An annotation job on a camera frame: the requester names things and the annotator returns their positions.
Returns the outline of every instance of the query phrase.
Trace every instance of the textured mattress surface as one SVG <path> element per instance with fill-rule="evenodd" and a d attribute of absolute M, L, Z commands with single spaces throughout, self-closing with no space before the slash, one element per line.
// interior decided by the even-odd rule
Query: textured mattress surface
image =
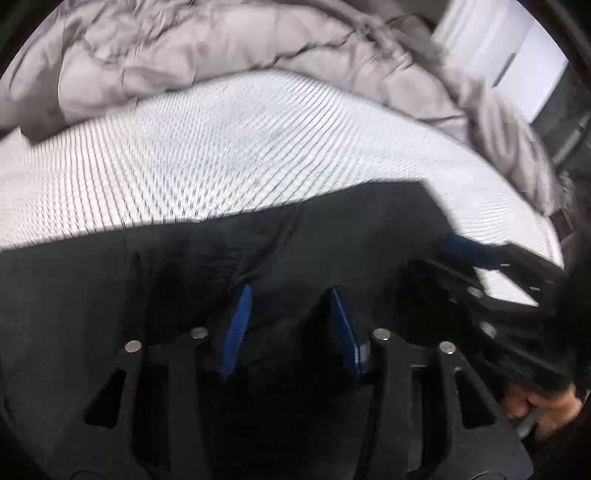
<path fill-rule="evenodd" d="M 427 125 L 293 73 L 225 77 L 76 125 L 0 141 L 0 249 L 419 180 L 457 233 L 562 265 L 551 222 L 474 152 Z M 499 298 L 532 302 L 497 273 Z"/>

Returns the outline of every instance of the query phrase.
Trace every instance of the gray duvet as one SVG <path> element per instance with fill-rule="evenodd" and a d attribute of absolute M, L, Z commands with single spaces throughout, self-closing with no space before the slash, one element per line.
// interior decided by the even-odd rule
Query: gray duvet
<path fill-rule="evenodd" d="M 0 128 L 41 141 L 140 98 L 272 67 L 433 125 L 540 212 L 560 206 L 543 146 L 510 105 L 454 66 L 415 19 L 386 24 L 340 0 L 66 1 L 0 79 Z"/>

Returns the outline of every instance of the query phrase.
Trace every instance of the human hand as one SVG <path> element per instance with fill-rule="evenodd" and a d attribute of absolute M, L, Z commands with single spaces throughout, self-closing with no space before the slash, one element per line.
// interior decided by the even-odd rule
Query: human hand
<path fill-rule="evenodd" d="M 502 406 L 509 419 L 525 417 L 535 407 L 543 408 L 534 434 L 536 441 L 542 441 L 579 415 L 583 403 L 574 392 L 574 385 L 571 385 L 565 392 L 544 398 L 518 384 L 510 383 L 505 390 Z"/>

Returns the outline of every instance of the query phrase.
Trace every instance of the metal screw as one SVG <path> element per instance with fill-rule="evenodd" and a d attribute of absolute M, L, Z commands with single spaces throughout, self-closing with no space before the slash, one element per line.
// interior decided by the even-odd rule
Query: metal screw
<path fill-rule="evenodd" d="M 448 355 L 451 355 L 453 352 L 456 351 L 456 346 L 451 342 L 441 342 L 439 344 L 439 349 Z"/>
<path fill-rule="evenodd" d="M 209 332 L 205 327 L 195 327 L 191 329 L 189 335 L 194 340 L 201 340 L 204 339 L 207 335 L 209 335 Z"/>
<path fill-rule="evenodd" d="M 383 342 L 390 340 L 390 336 L 390 330 L 388 330 L 387 328 L 376 328 L 374 330 L 374 337 Z"/>
<path fill-rule="evenodd" d="M 142 348 L 142 342 L 139 340 L 130 340 L 125 344 L 125 351 L 127 353 L 139 352 Z"/>
<path fill-rule="evenodd" d="M 480 323 L 480 329 L 487 334 L 489 337 L 494 338 L 496 337 L 496 328 L 494 328 L 490 323 L 488 322 L 481 322 Z"/>
<path fill-rule="evenodd" d="M 472 295 L 473 297 L 476 297 L 477 299 L 481 299 L 484 296 L 484 293 L 482 293 L 482 290 L 478 290 L 477 288 L 468 287 L 467 290 L 470 295 Z"/>

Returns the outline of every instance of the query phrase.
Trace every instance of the black fabric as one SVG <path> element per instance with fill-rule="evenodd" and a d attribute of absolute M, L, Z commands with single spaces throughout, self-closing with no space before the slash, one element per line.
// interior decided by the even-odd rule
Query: black fabric
<path fill-rule="evenodd" d="M 142 322 L 161 343 L 203 325 L 236 286 L 252 317 L 239 363 L 264 390 L 310 350 L 329 288 L 365 330 L 393 322 L 398 267 L 450 231 L 418 183 L 374 183 L 202 223 L 143 226 L 0 254 L 2 415 L 42 465 Z"/>

